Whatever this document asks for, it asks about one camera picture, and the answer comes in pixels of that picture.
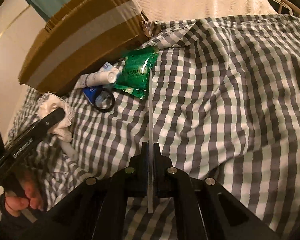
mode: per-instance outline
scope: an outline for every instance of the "white tube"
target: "white tube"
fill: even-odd
[[[91,74],[81,75],[74,89],[94,87],[106,84],[113,84],[117,80],[117,75],[112,71],[95,72]]]
[[[74,89],[113,84],[117,80],[119,70],[106,62],[98,72],[81,75]]]

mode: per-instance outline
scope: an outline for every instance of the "metal bolt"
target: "metal bolt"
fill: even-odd
[[[170,167],[167,169],[167,172],[170,173],[170,174],[176,174],[177,173],[177,168],[175,167]]]
[[[206,183],[209,186],[212,186],[212,185],[214,185],[216,183],[216,181],[213,178],[206,178]]]
[[[127,167],[124,169],[124,172],[127,174],[132,174],[134,173],[134,168],[133,167]]]
[[[86,180],[87,185],[94,185],[96,182],[97,182],[97,179],[94,177],[87,178],[87,180]]]

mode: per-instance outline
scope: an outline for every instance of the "green plastic bag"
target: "green plastic bag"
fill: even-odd
[[[114,88],[140,99],[147,99],[149,94],[149,74],[157,61],[158,55],[158,47],[147,47],[126,54],[125,66]]]

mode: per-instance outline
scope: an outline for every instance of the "checkered bedsheet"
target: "checkered bedsheet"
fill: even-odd
[[[153,68],[154,142],[191,177],[214,176],[280,236],[300,223],[300,19],[230,16],[159,24]],[[38,119],[30,89],[10,139]],[[148,140],[148,102],[115,92],[98,113],[80,90],[73,107],[71,161],[48,135],[28,157],[51,208],[83,178],[112,176]],[[153,214],[129,199],[125,239],[176,239],[171,199]]]

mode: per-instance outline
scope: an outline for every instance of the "black tape roll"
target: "black tape roll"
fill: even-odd
[[[105,109],[100,108],[100,107],[97,107],[97,106],[96,106],[96,103],[95,103],[97,97],[101,94],[102,91],[105,91],[105,92],[108,94],[108,96],[110,97],[110,100],[111,100],[111,105],[110,105],[108,108],[105,108]],[[115,102],[115,98],[114,98],[113,93],[112,93],[108,88],[101,88],[100,92],[99,92],[99,93],[96,93],[96,94],[94,95],[94,97],[93,97],[93,102],[94,102],[94,103],[93,103],[94,108],[96,108],[98,111],[100,111],[100,112],[102,112],[102,113],[107,113],[107,112],[110,112],[110,111],[113,109],[113,107],[114,107],[114,102]]]

